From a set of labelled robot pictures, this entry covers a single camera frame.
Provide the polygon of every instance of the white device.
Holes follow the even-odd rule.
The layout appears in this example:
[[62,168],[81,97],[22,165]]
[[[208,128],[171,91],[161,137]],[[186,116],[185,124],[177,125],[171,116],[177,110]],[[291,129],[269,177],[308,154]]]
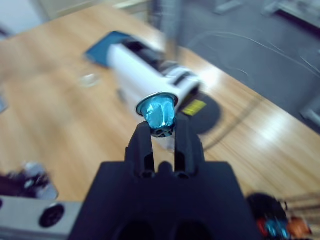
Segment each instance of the white device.
[[[107,62],[115,71],[121,97],[138,123],[145,121],[137,108],[145,99],[157,94],[169,94],[174,98],[177,111],[199,91],[201,82],[197,75],[163,58],[162,53],[133,37],[112,44],[108,49]],[[168,138],[159,138],[157,141],[164,148],[171,148]]]

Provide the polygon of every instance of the wall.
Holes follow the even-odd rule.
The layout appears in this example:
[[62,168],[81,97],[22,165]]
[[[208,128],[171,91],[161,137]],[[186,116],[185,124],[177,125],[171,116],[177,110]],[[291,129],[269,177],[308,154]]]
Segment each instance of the wall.
[[44,21],[30,0],[1,0],[0,27],[18,34],[34,28]]

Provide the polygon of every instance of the gray carpet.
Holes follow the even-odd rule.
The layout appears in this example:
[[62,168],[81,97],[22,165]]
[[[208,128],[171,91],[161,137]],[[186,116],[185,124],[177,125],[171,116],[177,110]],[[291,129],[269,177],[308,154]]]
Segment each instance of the gray carpet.
[[263,16],[263,1],[243,0],[225,15],[206,1],[185,5],[181,45],[320,133],[299,113],[320,95],[320,72],[303,60],[320,70],[319,30],[286,14]]

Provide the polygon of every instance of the screw hole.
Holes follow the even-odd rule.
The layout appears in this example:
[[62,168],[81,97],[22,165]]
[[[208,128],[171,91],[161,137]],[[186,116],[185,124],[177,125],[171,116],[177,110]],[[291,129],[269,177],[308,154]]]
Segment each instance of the screw hole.
[[50,228],[56,225],[64,216],[65,207],[61,204],[53,205],[43,211],[39,225],[43,228]]

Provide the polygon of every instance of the wooden table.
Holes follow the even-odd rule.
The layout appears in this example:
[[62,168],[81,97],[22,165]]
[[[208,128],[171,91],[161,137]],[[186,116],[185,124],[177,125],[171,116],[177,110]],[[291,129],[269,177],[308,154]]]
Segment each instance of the wooden table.
[[[137,124],[118,99],[113,71],[94,66],[100,83],[85,88],[79,82],[82,53],[115,30],[137,35],[155,48],[162,43],[159,32],[106,4],[0,43],[9,104],[0,115],[2,172],[24,162],[43,163],[60,200],[82,201],[101,162],[124,160]],[[285,197],[320,190],[317,134],[194,53],[184,50],[183,61],[202,77],[203,90],[223,111],[217,127],[203,138],[205,147],[244,117],[206,152],[207,161],[229,162],[245,194]],[[153,146],[157,165],[173,162],[170,152]]]

